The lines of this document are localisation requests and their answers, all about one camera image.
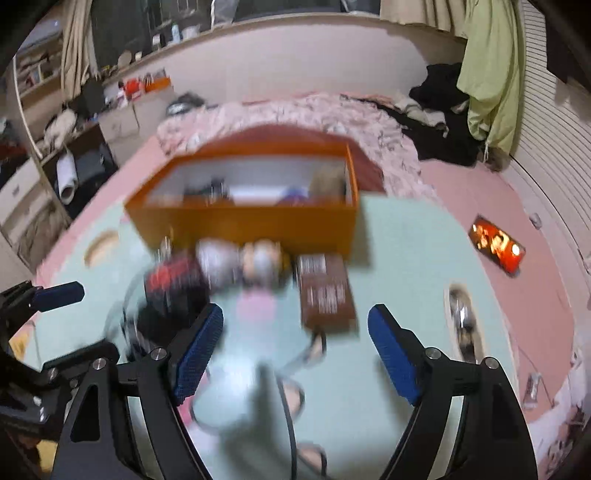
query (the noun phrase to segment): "closet door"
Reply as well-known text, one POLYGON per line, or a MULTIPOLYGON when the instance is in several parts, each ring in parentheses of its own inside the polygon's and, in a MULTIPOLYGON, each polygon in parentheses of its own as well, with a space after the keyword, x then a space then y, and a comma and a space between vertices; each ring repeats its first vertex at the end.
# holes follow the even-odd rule
POLYGON ((550 199, 591 257, 591 95, 546 69, 544 16, 520 0, 525 36, 525 91, 515 159, 550 199))

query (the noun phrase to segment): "screw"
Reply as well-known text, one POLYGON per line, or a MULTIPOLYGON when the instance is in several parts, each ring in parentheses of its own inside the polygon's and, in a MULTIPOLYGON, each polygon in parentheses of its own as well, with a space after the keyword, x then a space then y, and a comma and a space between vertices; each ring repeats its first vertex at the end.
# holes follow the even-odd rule
POLYGON ((430 346, 425 350, 425 353, 431 360, 437 360, 441 358, 441 351, 435 347, 430 346))
POLYGON ((162 360, 163 358, 165 358, 168 355, 168 353, 166 352, 166 350, 164 350, 164 348, 155 348, 154 350, 152 350, 150 352, 150 357, 152 357, 152 360, 162 360))
POLYGON ((92 368, 95 370, 103 370, 106 364, 107 360, 104 358, 97 358, 94 362, 92 362, 92 368))
POLYGON ((484 363, 488 368, 492 370, 496 370, 497 368, 499 368, 499 362, 493 357, 487 358, 486 360, 484 360, 484 363))
POLYGON ((47 371, 47 374, 49 375, 49 381, 50 382, 53 382, 56 379, 56 377, 57 377, 57 368, 55 368, 55 367, 54 368, 50 368, 47 371))

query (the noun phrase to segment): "paper roll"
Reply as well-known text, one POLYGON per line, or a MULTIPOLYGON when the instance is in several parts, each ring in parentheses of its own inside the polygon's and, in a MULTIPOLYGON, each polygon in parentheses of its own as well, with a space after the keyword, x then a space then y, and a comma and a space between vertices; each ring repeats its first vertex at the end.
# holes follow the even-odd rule
POLYGON ((69 205, 78 188, 76 163, 71 153, 66 153, 57 161, 57 187, 64 205, 69 205))

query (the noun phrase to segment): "green cloth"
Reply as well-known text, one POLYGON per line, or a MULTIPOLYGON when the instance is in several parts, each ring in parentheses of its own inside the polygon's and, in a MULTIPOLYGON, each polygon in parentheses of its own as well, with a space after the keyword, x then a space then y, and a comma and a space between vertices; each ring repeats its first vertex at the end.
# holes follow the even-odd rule
POLYGON ((521 94, 519 29, 511 0, 467 0, 468 38, 457 87, 470 95, 468 127, 510 153, 521 94))

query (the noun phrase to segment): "white wall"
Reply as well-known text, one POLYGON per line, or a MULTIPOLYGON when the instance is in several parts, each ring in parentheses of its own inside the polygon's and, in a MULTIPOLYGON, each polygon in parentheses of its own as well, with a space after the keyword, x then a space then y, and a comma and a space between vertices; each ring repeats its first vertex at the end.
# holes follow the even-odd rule
MULTIPOLYGON (((461 61, 464 44, 422 27, 323 14, 243 22, 167 50, 125 79, 165 68, 177 93, 221 103, 311 91, 408 93, 429 63, 461 61)), ((106 93, 114 92, 116 82, 106 93)))
POLYGON ((544 16, 527 0, 521 135, 515 159, 539 184, 591 268, 591 95, 546 68, 544 16))

